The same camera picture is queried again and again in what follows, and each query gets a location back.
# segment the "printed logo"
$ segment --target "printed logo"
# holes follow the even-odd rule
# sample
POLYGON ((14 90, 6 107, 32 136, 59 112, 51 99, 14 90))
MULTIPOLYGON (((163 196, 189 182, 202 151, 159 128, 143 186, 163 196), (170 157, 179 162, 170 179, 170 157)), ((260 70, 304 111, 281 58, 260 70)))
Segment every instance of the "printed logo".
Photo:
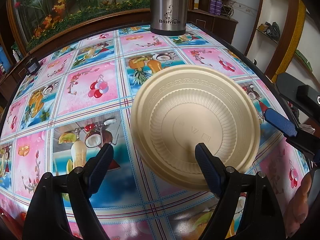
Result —
POLYGON ((170 4, 168 6, 167 12, 164 14, 164 17, 166 20, 159 20, 159 23, 166 23, 166 24, 180 24, 181 22, 178 21, 177 19, 172 19, 172 7, 173 5, 170 4))

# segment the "purple spray can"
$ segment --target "purple spray can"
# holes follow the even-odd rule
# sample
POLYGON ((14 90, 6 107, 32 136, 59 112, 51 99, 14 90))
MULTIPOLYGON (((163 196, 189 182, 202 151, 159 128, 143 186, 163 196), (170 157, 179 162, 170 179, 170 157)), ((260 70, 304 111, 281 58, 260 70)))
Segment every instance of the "purple spray can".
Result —
POLYGON ((221 14, 221 9, 222 9, 222 1, 221 0, 216 0, 216 8, 214 10, 215 15, 220 15, 221 14))
POLYGON ((217 0, 210 0, 209 13, 214 14, 214 11, 216 9, 216 1, 217 0))

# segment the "table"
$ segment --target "table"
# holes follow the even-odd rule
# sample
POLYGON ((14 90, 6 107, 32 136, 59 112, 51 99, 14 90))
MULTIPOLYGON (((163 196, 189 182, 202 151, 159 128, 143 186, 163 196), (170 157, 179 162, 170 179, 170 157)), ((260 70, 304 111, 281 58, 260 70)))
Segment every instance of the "table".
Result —
MULTIPOLYGON (((40 60, 12 101, 0 138, 0 206, 21 225, 41 176, 70 172, 100 150, 114 147, 114 159, 90 201, 112 240, 198 239, 218 200, 158 178, 141 161, 130 135, 135 94, 157 68, 197 64, 231 77, 247 92, 260 121, 260 148, 248 174, 263 171, 282 212, 308 172, 304 156, 263 119, 271 107, 285 115, 257 75, 216 39, 187 25, 187 33, 164 37, 149 25, 99 33, 40 60)), ((74 235, 80 232, 63 195, 74 235)), ((236 231, 245 194, 229 234, 236 231)))

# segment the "spray can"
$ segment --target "spray can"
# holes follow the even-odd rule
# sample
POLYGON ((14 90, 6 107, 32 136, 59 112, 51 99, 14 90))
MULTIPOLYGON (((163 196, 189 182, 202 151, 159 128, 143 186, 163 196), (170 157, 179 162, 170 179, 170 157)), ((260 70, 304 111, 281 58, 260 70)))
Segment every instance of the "spray can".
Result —
POLYGON ((217 0, 210 0, 209 13, 214 14, 217 0))
POLYGON ((222 1, 221 0, 217 0, 216 1, 216 8, 214 10, 214 14, 215 15, 220 15, 221 14, 221 9, 222 9, 222 1))
POLYGON ((13 56, 14 56, 14 59, 16 60, 16 62, 19 62, 20 59, 19 59, 19 56, 18 56, 17 52, 13 49, 12 53, 13 53, 13 56))

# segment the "bowl rim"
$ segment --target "bowl rim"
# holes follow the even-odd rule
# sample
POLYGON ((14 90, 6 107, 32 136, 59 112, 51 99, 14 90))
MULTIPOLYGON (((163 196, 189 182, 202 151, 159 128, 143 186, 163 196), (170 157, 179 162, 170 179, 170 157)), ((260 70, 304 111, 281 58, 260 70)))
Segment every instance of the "bowl rim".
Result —
POLYGON ((145 92, 146 90, 149 90, 152 84, 154 83, 154 80, 157 79, 165 79, 167 75, 172 75, 173 73, 176 74, 176 72, 185 72, 185 71, 201 71, 203 74, 209 74, 209 75, 215 75, 218 78, 221 78, 231 84, 237 92, 239 92, 242 95, 242 98, 246 102, 246 105, 249 109, 252 125, 254 128, 254 133, 252 134, 253 142, 251 142, 251 147, 249 148, 250 152, 247 153, 246 158, 244 158, 240 163, 238 168, 236 168, 239 172, 246 172, 250 166, 252 165, 258 149, 260 145, 260 123, 258 116, 256 114, 256 108, 254 107, 252 101, 248 97, 247 93, 240 87, 239 84, 237 84, 235 81, 233 81, 230 77, 226 76, 225 74, 205 67, 205 66, 199 66, 199 65, 191 65, 191 64, 185 64, 185 65, 176 65, 169 68, 165 68, 154 75, 152 75, 150 78, 148 78, 145 83, 139 88, 137 94, 135 95, 134 101, 132 103, 131 113, 130 113, 130 132, 132 136, 132 141, 134 144, 134 147, 138 150, 138 152, 141 152, 142 154, 139 154, 140 158, 143 160, 143 162, 150 168, 157 176, 159 176, 161 179, 167 181, 170 184, 173 184, 180 188, 185 188, 188 190, 198 190, 198 191, 208 191, 209 187, 205 184, 199 184, 199 183, 193 183, 189 181, 185 181, 183 179, 180 179, 178 177, 175 177, 173 174, 168 174, 164 176, 159 172, 159 170, 162 170, 161 166, 158 165, 157 162, 153 161, 152 158, 149 157, 146 158, 148 154, 148 147, 146 148, 144 143, 141 141, 140 134, 138 132, 138 129, 134 129, 134 127, 138 127, 138 109, 141 107, 141 100, 143 100, 143 97, 146 96, 145 92))

